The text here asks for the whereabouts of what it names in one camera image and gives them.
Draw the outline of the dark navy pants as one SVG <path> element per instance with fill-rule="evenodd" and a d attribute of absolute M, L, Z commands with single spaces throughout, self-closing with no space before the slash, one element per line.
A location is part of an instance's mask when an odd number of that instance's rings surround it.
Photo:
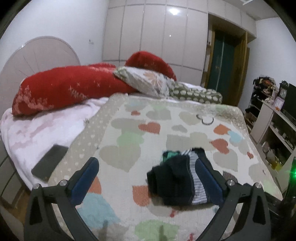
<path fill-rule="evenodd" d="M 163 161 L 147 172 L 148 189 L 167 206 L 222 205 L 223 190 L 213 171 L 202 148 L 166 151 Z"/>

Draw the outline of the black smartphone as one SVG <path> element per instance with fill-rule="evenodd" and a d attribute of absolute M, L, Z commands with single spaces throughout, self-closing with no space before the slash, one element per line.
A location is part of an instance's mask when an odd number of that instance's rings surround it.
<path fill-rule="evenodd" d="M 48 182 L 51 174 L 68 151 L 68 147 L 53 145 L 31 170 L 33 176 Z"/>

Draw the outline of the white fleece blanket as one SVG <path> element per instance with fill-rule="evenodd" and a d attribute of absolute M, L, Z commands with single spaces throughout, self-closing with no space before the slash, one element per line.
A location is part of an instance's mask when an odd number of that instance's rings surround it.
<path fill-rule="evenodd" d="M 55 144 L 69 147 L 107 101 L 107 97 L 89 99 L 68 108 L 22 118 L 14 117 L 10 108 L 4 112 L 1 138 L 20 178 L 29 189 L 35 183 L 47 185 L 31 172 L 46 152 Z"/>

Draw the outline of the white shelf unit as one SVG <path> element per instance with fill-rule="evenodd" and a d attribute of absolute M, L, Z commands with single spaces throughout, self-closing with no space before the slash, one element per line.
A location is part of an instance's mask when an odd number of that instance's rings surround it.
<path fill-rule="evenodd" d="M 256 78 L 244 117 L 263 162 L 279 189 L 286 190 L 295 157 L 295 86 Z"/>

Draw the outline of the heart pattern quilt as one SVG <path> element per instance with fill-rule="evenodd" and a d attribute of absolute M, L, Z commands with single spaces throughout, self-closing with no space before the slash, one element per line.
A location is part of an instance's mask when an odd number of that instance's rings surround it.
<path fill-rule="evenodd" d="M 96 238 L 195 240 L 218 210 L 195 167 L 198 148 L 224 179 L 282 198 L 239 108 L 123 94 L 88 121 L 49 185 L 94 157 L 99 171 L 76 210 Z"/>

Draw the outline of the long red pillow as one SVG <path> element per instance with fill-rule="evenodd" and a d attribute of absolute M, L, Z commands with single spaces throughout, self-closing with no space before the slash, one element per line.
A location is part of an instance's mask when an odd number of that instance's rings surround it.
<path fill-rule="evenodd" d="M 134 93 L 113 75 L 115 65 L 66 66 L 36 73 L 22 81 L 12 104 L 13 116 L 29 116 L 41 111 L 65 108 L 91 98 L 115 93 Z"/>

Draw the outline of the olive spotted pillow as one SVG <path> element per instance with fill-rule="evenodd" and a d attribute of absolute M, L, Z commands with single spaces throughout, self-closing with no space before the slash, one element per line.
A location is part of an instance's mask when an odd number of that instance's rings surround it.
<path fill-rule="evenodd" d="M 222 104 L 223 96 L 213 89 L 205 89 L 200 86 L 191 87 L 187 83 L 175 82 L 170 90 L 170 97 L 176 100 L 195 101 L 203 104 Z"/>

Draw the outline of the green wooden door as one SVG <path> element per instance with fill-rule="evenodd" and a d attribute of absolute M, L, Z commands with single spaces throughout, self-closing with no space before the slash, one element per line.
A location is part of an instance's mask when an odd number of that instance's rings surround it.
<path fill-rule="evenodd" d="M 238 106 L 248 68 L 248 32 L 240 37 L 214 30 L 205 88 L 222 94 L 222 103 Z"/>

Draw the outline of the rounded pink headboard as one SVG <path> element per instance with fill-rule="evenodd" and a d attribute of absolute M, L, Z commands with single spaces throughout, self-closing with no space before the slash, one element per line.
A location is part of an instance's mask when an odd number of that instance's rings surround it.
<path fill-rule="evenodd" d="M 80 65 L 74 49 L 52 36 L 37 37 L 17 49 L 1 70 L 1 114 L 11 108 L 21 82 L 38 72 Z"/>

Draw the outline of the floral grey pillow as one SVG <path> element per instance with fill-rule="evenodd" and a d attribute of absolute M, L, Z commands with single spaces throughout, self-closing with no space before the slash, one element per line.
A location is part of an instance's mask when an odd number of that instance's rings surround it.
<path fill-rule="evenodd" d="M 156 98 L 168 98 L 176 83 L 164 74 L 135 67 L 121 66 L 114 70 L 113 75 L 140 93 Z"/>

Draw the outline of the white glossy wardrobe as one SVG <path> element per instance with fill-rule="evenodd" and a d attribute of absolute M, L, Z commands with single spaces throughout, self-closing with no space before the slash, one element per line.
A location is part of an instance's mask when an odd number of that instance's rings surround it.
<path fill-rule="evenodd" d="M 148 51 L 168 63 L 178 80 L 200 85 L 210 16 L 256 37 L 255 20 L 226 1 L 110 1 L 102 59 L 123 65 L 133 53 Z"/>

